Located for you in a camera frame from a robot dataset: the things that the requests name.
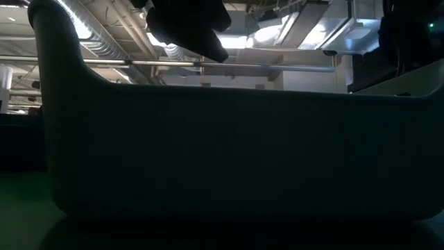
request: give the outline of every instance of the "table surface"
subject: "table surface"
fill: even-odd
[[[0,174],[1,250],[444,249],[444,213],[397,226],[80,223],[56,208],[47,181],[44,173]]]

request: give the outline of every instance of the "ductwork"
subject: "ductwork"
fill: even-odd
[[[82,46],[91,51],[99,58],[115,59],[115,60],[129,60],[130,56],[120,47],[120,45],[112,38],[112,36],[105,30],[102,24],[93,16],[93,14],[84,7],[79,0],[58,0],[58,2],[71,15],[73,21],[80,21],[91,35],[86,39],[87,42],[81,42]],[[131,65],[128,69],[116,69],[128,75],[131,82],[137,84],[151,83],[149,75],[142,73],[137,66]]]

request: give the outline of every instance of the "exposed ceiling duct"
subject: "exposed ceiling duct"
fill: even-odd
[[[79,0],[58,0],[58,2],[71,16],[82,46],[99,58],[115,60],[130,59],[130,56]],[[134,65],[129,66],[127,69],[116,70],[128,75],[130,82],[137,84],[154,84],[149,76],[143,74],[141,69]]]

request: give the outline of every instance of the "ceiling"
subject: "ceiling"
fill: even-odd
[[[132,59],[147,59],[141,47],[135,39],[123,27],[116,13],[108,7],[108,0],[72,0],[79,1],[89,11],[91,17],[95,19],[109,33],[110,37],[118,44],[123,51]],[[145,21],[140,17],[141,11],[134,9],[129,0],[121,0],[124,8],[130,13],[132,20],[138,25],[140,30],[145,29]],[[265,5],[273,6],[276,0],[229,0],[225,1],[227,10],[233,11],[257,11]],[[327,12],[323,15],[325,18],[345,19],[347,17],[347,6],[344,0],[332,0]],[[35,40],[33,39],[33,29],[28,23],[28,16],[25,8],[2,8],[0,7],[0,55],[7,56],[36,56]],[[159,46],[154,47],[159,56],[165,56],[164,49]],[[313,66],[332,66],[330,57],[325,56],[320,50],[308,51],[276,51],[272,49],[228,49],[230,57],[227,63],[266,63],[290,65],[313,65]],[[190,51],[184,49],[184,54],[191,58],[200,58]],[[82,47],[84,58],[97,58],[85,47]],[[12,91],[14,93],[38,94],[38,90],[31,87],[33,81],[39,80],[38,66],[35,64],[9,64],[14,70],[12,80]],[[119,83],[127,83],[127,80],[121,72],[110,68],[93,68],[102,77]],[[150,67],[140,69],[145,76],[150,76]],[[206,68],[206,75],[220,76],[270,76],[272,72],[265,69],[232,69],[232,68]],[[40,105],[41,100],[28,97],[12,97],[12,104]]]

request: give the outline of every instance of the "dark floor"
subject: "dark floor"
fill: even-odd
[[[0,249],[444,249],[444,213],[412,224],[91,224],[67,219],[46,174],[0,174]]]

